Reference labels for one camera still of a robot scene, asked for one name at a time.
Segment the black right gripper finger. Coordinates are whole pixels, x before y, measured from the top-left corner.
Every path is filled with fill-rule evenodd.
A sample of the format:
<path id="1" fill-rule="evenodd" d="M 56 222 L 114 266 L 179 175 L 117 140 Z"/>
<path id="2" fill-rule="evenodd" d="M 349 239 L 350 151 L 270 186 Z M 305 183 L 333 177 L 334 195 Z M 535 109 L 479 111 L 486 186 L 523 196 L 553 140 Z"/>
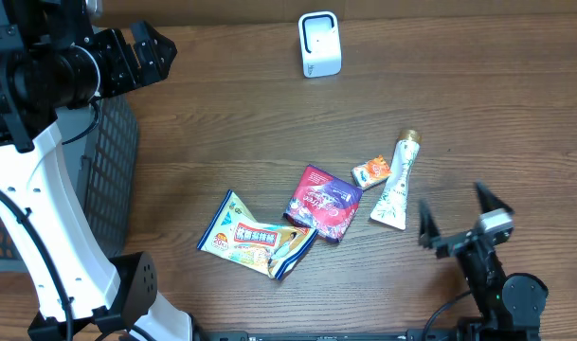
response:
<path id="1" fill-rule="evenodd" d="M 497 209 L 504 209 L 508 214 L 514 215 L 514 210 L 494 195 L 482 182 L 475 183 L 478 203 L 482 213 L 489 213 Z"/>
<path id="2" fill-rule="evenodd" d="M 441 238 L 441 234 L 425 200 L 419 202 L 419 214 L 419 245 L 424 248 L 433 249 L 434 244 Z"/>

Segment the white tube with gold cap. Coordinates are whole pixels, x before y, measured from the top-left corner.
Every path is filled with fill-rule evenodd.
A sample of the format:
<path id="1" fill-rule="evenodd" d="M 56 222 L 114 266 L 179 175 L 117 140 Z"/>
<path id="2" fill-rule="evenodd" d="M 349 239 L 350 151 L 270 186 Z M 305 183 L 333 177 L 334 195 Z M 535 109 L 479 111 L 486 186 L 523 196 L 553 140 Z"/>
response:
<path id="1" fill-rule="evenodd" d="M 390 165 L 390 175 L 374 206 L 370 218 L 376 223 L 406 229 L 409 177 L 420 150 L 421 135 L 402 130 L 397 139 Z"/>

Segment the small orange white tissue pack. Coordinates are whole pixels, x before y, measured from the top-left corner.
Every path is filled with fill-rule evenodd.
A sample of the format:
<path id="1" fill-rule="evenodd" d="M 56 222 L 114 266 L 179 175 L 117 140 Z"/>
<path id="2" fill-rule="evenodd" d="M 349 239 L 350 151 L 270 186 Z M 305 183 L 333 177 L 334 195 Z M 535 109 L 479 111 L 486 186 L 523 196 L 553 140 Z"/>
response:
<path id="1" fill-rule="evenodd" d="M 390 175 L 390 166 L 381 154 L 352 169 L 352 177 L 355 184 L 362 190 L 383 183 Z"/>

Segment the red purple pad packet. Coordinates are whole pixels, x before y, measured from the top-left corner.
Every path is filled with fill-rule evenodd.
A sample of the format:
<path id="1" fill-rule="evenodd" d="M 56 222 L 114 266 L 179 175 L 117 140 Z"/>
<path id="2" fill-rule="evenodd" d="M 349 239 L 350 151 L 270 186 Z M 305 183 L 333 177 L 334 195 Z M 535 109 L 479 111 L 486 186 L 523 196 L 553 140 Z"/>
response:
<path id="1" fill-rule="evenodd" d="M 283 216 L 295 226 L 315 229 L 328 242 L 341 242 L 362 195 L 361 188 L 308 165 Z"/>

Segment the yellow snack packet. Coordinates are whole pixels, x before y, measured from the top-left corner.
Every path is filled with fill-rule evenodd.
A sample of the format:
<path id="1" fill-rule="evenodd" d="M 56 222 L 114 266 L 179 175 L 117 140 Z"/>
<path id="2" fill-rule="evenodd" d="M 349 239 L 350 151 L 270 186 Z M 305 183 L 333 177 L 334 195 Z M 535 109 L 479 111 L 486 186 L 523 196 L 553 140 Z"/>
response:
<path id="1" fill-rule="evenodd" d="M 229 190 L 197 248 L 251 270 L 281 280 L 315 242 L 308 227 L 264 224 Z"/>

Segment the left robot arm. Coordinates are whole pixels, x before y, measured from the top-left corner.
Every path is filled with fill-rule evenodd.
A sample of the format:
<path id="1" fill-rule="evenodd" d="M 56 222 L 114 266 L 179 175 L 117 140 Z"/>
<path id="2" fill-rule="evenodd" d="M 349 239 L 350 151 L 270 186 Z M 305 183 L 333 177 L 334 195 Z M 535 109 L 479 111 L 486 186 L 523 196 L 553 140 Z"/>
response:
<path id="1" fill-rule="evenodd" d="M 128 45 L 95 31 L 85 1 L 0 0 L 0 218 L 39 299 L 33 340 L 102 336 L 190 340 L 190 316 L 157 289 L 152 257 L 108 258 L 71 186 L 59 108 L 80 109 L 163 81 L 177 50 L 146 22 Z"/>

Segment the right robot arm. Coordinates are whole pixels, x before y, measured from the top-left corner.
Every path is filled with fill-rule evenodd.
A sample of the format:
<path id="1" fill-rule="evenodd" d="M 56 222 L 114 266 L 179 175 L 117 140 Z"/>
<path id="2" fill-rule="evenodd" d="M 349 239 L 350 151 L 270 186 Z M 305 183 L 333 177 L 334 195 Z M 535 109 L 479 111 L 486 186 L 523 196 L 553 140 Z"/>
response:
<path id="1" fill-rule="evenodd" d="M 505 274 L 496 246 L 511 238 L 514 210 L 484 184 L 476 182 L 475 189 L 481 214 L 472 229 L 453 236 L 443 237 L 426 201 L 419 203 L 419 245 L 433 250 L 439 259 L 455 258 L 469 287 L 429 317 L 420 338 L 538 340 L 549 288 L 529 273 Z M 476 302 L 480 316 L 460 319 L 449 332 L 434 331 L 438 316 L 467 296 Z"/>

